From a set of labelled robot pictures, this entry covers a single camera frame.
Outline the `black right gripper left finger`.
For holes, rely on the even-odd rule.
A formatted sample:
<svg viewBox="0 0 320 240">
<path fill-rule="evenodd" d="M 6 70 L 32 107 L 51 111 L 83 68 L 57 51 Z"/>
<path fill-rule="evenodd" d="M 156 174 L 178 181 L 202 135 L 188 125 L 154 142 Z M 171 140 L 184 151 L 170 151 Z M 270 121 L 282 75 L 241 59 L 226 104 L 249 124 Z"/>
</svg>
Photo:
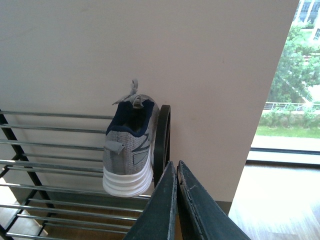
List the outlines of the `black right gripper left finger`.
<svg viewBox="0 0 320 240">
<path fill-rule="evenodd" d="M 126 240 L 173 240 L 177 214 L 177 174 L 169 161 L 142 214 Z"/>
</svg>

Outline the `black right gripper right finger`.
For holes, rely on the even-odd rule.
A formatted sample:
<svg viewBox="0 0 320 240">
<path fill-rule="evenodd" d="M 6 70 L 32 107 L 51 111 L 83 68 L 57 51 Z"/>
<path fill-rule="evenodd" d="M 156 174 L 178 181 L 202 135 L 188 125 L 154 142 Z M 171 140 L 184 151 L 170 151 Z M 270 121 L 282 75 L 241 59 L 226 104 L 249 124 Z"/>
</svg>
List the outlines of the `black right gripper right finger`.
<svg viewBox="0 0 320 240">
<path fill-rule="evenodd" d="M 181 160 L 177 167 L 177 207 L 184 240 L 248 240 Z"/>
</svg>

